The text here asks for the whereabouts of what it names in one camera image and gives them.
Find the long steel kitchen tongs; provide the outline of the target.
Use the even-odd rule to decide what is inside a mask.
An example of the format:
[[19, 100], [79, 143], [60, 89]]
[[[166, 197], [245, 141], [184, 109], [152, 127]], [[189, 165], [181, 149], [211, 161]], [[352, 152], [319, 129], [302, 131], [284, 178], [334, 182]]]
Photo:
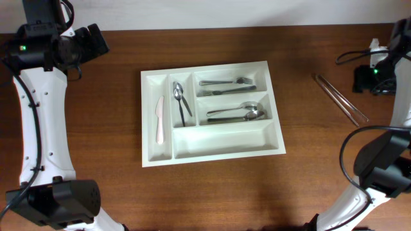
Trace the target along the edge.
[[312, 74], [312, 78], [357, 128], [360, 127], [358, 119], [364, 123], [369, 122], [369, 118], [343, 96], [323, 75]]

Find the steel fork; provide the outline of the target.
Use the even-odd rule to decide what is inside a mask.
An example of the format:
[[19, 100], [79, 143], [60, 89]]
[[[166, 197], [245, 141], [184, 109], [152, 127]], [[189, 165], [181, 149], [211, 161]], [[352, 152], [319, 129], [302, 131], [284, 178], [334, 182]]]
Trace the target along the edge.
[[199, 96], [217, 96], [217, 95], [224, 95], [224, 94], [234, 94], [234, 93], [254, 91], [256, 89], [257, 87], [255, 85], [251, 85], [248, 87], [240, 87], [240, 88], [229, 89], [229, 90], [201, 90], [199, 93]]
[[239, 78], [235, 78], [233, 80], [202, 80], [202, 81], [199, 81], [200, 86], [218, 85], [218, 84], [231, 84], [231, 83], [252, 85], [254, 83], [254, 81], [252, 79], [246, 78], [246, 77], [239, 77]]

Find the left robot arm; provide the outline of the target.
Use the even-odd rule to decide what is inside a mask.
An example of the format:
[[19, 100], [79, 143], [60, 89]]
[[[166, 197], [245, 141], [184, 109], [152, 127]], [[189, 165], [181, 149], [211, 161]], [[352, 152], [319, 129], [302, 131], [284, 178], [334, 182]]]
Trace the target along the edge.
[[26, 23], [3, 63], [21, 106], [23, 162], [6, 210], [55, 230], [124, 230], [101, 207], [98, 184], [76, 177], [67, 143], [67, 72], [109, 51], [99, 27], [74, 30], [69, 1], [24, 1]]

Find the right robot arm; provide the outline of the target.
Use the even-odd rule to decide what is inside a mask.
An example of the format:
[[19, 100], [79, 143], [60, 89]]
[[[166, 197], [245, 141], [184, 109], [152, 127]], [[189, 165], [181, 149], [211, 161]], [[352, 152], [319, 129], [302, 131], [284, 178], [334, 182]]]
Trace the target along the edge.
[[[305, 223], [303, 230], [355, 230], [377, 206], [410, 192], [410, 159], [402, 157], [410, 149], [410, 19], [394, 24], [388, 46], [380, 46], [375, 38], [368, 49], [352, 54], [355, 59], [370, 58], [369, 65], [354, 70], [353, 92], [367, 89], [374, 95], [393, 95], [392, 119], [388, 126], [365, 126], [345, 138], [339, 164], [349, 187], [327, 211]], [[368, 130], [383, 133], [358, 152], [354, 175], [349, 176], [345, 147], [354, 135]]]

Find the white plastic knife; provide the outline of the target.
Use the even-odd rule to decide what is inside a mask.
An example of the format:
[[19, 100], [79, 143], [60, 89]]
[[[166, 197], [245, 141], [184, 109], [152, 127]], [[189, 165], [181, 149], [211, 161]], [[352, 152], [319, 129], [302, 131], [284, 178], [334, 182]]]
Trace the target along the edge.
[[164, 128], [163, 128], [163, 112], [164, 110], [164, 96], [161, 96], [157, 102], [155, 109], [155, 114], [157, 116], [157, 132], [156, 132], [156, 142], [157, 144], [164, 143]]

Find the small steel teaspoon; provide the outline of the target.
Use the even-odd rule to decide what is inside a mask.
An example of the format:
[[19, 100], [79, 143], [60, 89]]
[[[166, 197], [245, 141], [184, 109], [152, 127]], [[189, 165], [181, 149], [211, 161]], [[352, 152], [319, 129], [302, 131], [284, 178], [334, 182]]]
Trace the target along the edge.
[[175, 98], [175, 99], [178, 101], [178, 103], [179, 103], [180, 118], [181, 118], [183, 127], [185, 127], [186, 124], [185, 124], [184, 113], [183, 113], [183, 109], [182, 109], [182, 105], [181, 105], [182, 93], [181, 93], [181, 91], [180, 91], [179, 89], [174, 89], [174, 90], [173, 90], [173, 96], [174, 96], [174, 98]]
[[189, 105], [188, 105], [187, 100], [185, 99], [185, 97], [184, 97], [184, 95], [183, 95], [184, 89], [183, 89], [182, 85], [181, 85], [179, 82], [174, 81], [174, 82], [173, 82], [173, 87], [174, 87], [175, 89], [179, 89], [179, 90], [181, 91], [183, 104], [184, 104], [186, 110], [188, 111], [189, 115], [192, 117], [192, 116], [193, 116], [192, 111], [191, 111], [191, 109], [190, 109], [190, 107], [189, 107]]

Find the large steel spoon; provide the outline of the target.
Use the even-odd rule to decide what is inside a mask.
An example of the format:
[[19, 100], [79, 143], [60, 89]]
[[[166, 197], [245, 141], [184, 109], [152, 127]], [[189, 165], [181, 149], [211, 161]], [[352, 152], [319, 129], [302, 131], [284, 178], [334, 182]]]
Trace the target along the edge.
[[262, 110], [254, 110], [247, 112], [244, 116], [240, 117], [222, 117], [222, 118], [210, 118], [208, 123], [222, 123], [222, 122], [238, 122], [238, 121], [255, 121], [264, 119], [266, 114]]
[[220, 114], [222, 112], [228, 112], [228, 111], [240, 110], [240, 109], [251, 110], [251, 111], [261, 110], [261, 109], [263, 109], [263, 105], [261, 103], [256, 102], [256, 101], [246, 101], [246, 102], [241, 103], [238, 107], [209, 111], [209, 112], [206, 113], [206, 116], [211, 117], [211, 116], [215, 116], [217, 114]]

